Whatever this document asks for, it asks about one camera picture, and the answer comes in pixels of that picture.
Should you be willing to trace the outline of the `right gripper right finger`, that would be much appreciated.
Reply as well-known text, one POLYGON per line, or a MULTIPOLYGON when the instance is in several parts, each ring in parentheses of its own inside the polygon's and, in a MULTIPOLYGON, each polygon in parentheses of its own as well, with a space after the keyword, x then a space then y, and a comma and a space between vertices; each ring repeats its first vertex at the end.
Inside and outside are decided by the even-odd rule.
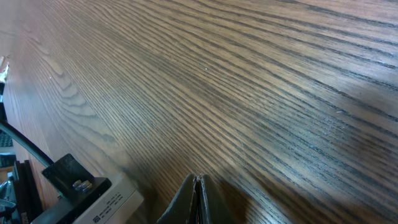
POLYGON ((233 224, 234 218, 209 175, 198 180, 198 221, 202 224, 233 224))

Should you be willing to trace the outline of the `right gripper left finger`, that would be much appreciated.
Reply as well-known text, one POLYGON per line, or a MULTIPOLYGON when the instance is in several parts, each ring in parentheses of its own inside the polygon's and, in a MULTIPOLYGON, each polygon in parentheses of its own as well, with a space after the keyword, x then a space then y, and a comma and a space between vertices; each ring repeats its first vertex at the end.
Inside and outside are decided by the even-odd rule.
POLYGON ((196 176, 186 176, 166 211, 156 224, 191 224, 197 214, 196 176))

